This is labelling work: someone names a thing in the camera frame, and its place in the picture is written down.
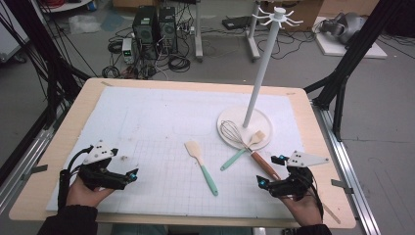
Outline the grey metal bracket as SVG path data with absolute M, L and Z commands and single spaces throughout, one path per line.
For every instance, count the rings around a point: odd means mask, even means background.
M 21 176 L 21 180 L 22 181 L 27 181 L 34 173 L 46 171 L 47 169 L 48 169 L 48 165 L 47 164 L 38 165 L 38 166 L 32 167 L 27 173 L 24 173 Z
M 342 188 L 346 194 L 354 194 L 354 190 L 353 188 L 349 187 L 345 182 L 340 181 L 340 180 L 336 180 L 336 179 L 331 179 L 331 184 L 333 186 Z

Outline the black computer tower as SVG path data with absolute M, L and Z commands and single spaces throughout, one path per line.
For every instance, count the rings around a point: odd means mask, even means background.
M 155 6 L 139 6 L 132 24 L 139 55 L 146 60 L 157 58 L 156 44 L 160 30 Z
M 176 17 L 174 7 L 161 7 L 159 10 L 162 47 L 165 52 L 177 52 Z

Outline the white desk leg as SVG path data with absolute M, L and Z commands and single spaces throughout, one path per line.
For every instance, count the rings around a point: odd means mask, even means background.
M 201 0 L 196 0 L 196 25 L 195 25 L 195 55 L 198 62 L 203 61 L 203 42 L 201 32 Z
M 257 23 L 256 16 L 259 13 L 259 7 L 260 7 L 260 2 L 258 0 L 254 0 L 254 7 L 253 7 L 250 28 L 246 31 L 246 39 L 248 42 L 249 49 L 251 50 L 253 62 L 255 62 L 256 60 L 260 58 L 256 43 L 254 40 L 254 33 L 255 33 L 255 28 L 256 28 L 256 23 Z

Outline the person's left hand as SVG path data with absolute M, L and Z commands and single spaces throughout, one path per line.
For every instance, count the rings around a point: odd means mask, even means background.
M 66 205 L 97 208 L 114 191 L 114 189 L 107 188 L 90 190 L 81 178 L 76 177 L 69 188 Z

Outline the black flat box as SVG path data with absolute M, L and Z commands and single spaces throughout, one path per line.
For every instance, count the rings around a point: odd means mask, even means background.
M 225 19 L 222 21 L 222 25 L 228 30 L 245 28 L 251 24 L 251 20 L 252 18 L 248 16 Z

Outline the white grid mat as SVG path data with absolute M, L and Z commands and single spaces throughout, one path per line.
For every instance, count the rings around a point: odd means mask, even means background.
M 68 159 L 79 165 L 85 158 L 82 149 L 102 140 L 118 149 L 110 171 L 138 169 L 137 180 L 112 193 L 100 212 L 288 218 L 286 207 L 257 186 L 256 177 L 263 171 L 249 155 L 220 170 L 237 151 L 219 136 L 217 119 L 224 110 L 246 106 L 249 100 L 244 93 L 108 87 Z M 200 145 L 217 196 L 188 154 L 187 141 Z

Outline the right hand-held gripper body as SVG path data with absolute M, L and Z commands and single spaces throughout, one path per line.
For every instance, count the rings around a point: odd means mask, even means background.
M 302 197 L 312 186 L 313 174 L 309 169 L 313 165 L 323 165 L 329 162 L 323 158 L 308 153 L 294 151 L 284 164 L 289 176 L 286 179 L 269 183 L 267 190 L 273 197 L 295 195 Z

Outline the beige tape strip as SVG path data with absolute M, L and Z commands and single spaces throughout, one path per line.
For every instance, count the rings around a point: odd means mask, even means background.
M 332 217 L 338 224 L 341 224 L 341 220 L 332 212 L 332 210 L 324 203 L 322 203 L 324 211 Z

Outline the small cream spatula green handle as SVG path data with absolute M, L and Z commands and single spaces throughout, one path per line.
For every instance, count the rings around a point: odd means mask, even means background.
M 250 147 L 253 144 L 257 144 L 261 142 L 264 138 L 265 138 L 265 134 L 259 130 L 255 134 L 252 135 L 248 146 Z M 223 171 L 227 169 L 230 165 L 232 165 L 235 161 L 237 161 L 245 151 L 246 149 L 241 149 L 238 153 L 236 153 L 233 157 L 231 157 L 225 164 L 223 164 L 220 170 Z

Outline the wire whisk wooden handle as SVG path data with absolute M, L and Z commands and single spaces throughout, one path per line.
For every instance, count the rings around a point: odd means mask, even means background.
M 234 142 L 241 147 L 243 147 L 245 150 L 247 150 L 251 157 L 255 160 L 255 162 L 273 179 L 279 180 L 280 176 L 278 173 L 270 166 L 269 163 L 267 163 L 262 156 L 251 149 L 251 145 L 257 144 L 260 141 L 262 141 L 265 137 L 265 134 L 262 131 L 257 131 L 254 133 L 251 137 L 251 140 L 249 143 L 246 143 L 243 140 L 243 137 L 237 127 L 237 125 L 231 121 L 231 120 L 223 120 L 219 125 L 219 131 L 222 134 L 222 136 L 226 140 L 230 140 L 231 142 Z

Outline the white power supply unit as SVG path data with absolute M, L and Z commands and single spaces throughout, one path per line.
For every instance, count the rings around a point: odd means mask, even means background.
M 128 65 L 132 65 L 134 63 L 135 58 L 134 58 L 131 38 L 124 38 L 122 40 L 121 53 L 122 53 L 124 61 Z

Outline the clear plastic bag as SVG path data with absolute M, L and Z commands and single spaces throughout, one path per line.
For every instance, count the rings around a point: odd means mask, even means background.
M 101 29 L 101 25 L 93 16 L 78 15 L 69 18 L 71 34 L 93 33 Z

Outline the grey headset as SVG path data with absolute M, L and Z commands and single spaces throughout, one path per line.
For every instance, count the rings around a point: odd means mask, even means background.
M 339 13 L 333 19 L 326 19 L 320 26 L 321 32 L 329 32 L 337 38 L 342 44 L 349 44 L 355 34 L 363 28 L 366 20 L 356 13 Z

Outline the white board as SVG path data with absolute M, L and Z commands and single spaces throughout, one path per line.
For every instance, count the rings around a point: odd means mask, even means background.
M 318 17 L 315 21 L 315 33 L 316 33 L 316 41 L 319 45 L 322 53 L 325 56 L 334 56 L 334 57 L 342 57 L 346 53 L 346 47 L 342 44 L 338 39 L 332 36 L 328 32 L 321 32 L 319 27 L 320 23 L 324 21 L 324 17 Z M 365 54 L 365 59 L 385 59 L 387 57 L 387 53 L 384 52 L 381 47 L 374 43 L 368 52 Z

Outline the white cabinet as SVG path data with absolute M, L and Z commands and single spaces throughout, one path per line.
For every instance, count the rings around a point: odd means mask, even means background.
M 23 43 L 28 41 L 28 37 L 10 11 L 4 0 L 0 0 L 0 64 L 9 61 L 25 63 L 26 58 L 21 50 L 21 44 L 15 36 L 18 36 Z

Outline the wide cream spatula green handle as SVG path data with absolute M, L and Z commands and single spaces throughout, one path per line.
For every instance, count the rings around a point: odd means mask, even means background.
M 213 196 L 217 196 L 218 195 L 218 189 L 215 185 L 214 180 L 212 179 L 212 177 L 210 176 L 208 169 L 205 166 L 203 157 L 202 157 L 202 150 L 200 145 L 196 142 L 196 141 L 187 141 L 184 143 L 185 148 L 188 152 L 188 154 L 193 157 L 194 159 L 197 160 L 201 171 L 204 175 L 204 178 L 207 182 L 207 186 L 209 187 L 211 193 Z

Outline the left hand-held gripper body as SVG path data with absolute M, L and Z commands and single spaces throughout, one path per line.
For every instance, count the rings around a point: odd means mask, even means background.
M 124 175 L 110 172 L 107 166 L 112 160 L 111 149 L 100 140 L 79 166 L 78 176 L 90 190 L 107 188 L 123 190 L 127 183 Z

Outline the white utensil rack stand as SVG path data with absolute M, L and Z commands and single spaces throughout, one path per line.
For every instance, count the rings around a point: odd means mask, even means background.
M 246 150 L 247 144 L 252 150 L 265 147 L 271 140 L 273 125 L 271 119 L 264 112 L 255 107 L 259 91 L 271 58 L 272 50 L 277 39 L 279 30 L 284 24 L 298 26 L 302 21 L 294 21 L 291 15 L 282 7 L 274 7 L 271 13 L 258 9 L 261 13 L 253 14 L 256 20 L 265 20 L 262 25 L 270 25 L 263 55 L 260 59 L 259 69 L 256 75 L 253 92 L 247 106 L 234 106 L 224 110 L 217 119 L 217 130 L 219 136 L 229 146 L 237 151 Z

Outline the aluminium rail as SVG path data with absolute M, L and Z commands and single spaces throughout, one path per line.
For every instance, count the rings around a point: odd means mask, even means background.
M 45 109 L 0 167 L 0 214 L 11 204 L 25 183 L 21 176 L 37 166 L 41 160 L 69 108 L 68 102 L 62 102 L 55 111 L 56 117 L 52 120 L 48 119 L 48 109 Z
M 351 199 L 351 209 L 355 221 L 359 224 L 364 235 L 382 235 L 349 159 L 346 146 L 342 140 L 337 139 L 332 130 L 334 119 L 329 111 L 321 110 L 315 105 L 311 105 L 311 108 L 320 123 L 323 134 L 327 137 L 329 150 L 333 153 L 335 166 L 341 176 L 343 188 L 346 190 L 346 195 Z

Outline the round white table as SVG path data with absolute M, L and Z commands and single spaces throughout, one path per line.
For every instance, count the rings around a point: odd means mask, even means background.
M 43 6 L 40 5 L 40 9 L 43 13 L 59 13 L 65 12 L 73 9 L 77 9 L 80 7 L 86 7 L 92 0 L 80 0 L 76 3 L 66 2 L 61 6 L 58 7 L 50 7 L 50 6 Z

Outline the person's right hand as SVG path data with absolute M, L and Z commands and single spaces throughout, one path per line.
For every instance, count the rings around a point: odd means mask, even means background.
M 287 207 L 300 226 L 311 226 L 323 223 L 323 218 L 313 194 L 306 193 L 301 199 L 297 197 L 281 197 L 280 201 Z

